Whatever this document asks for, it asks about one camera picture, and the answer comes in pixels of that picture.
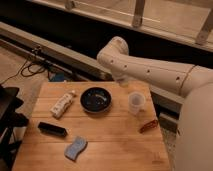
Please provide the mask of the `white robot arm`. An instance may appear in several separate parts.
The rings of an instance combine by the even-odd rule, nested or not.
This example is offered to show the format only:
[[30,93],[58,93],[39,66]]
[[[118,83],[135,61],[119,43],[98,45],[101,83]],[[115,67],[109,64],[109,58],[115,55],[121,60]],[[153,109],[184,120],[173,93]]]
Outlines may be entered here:
[[98,52],[97,61],[118,82],[130,76],[183,97],[172,171],[213,171],[213,69],[133,57],[118,36]]

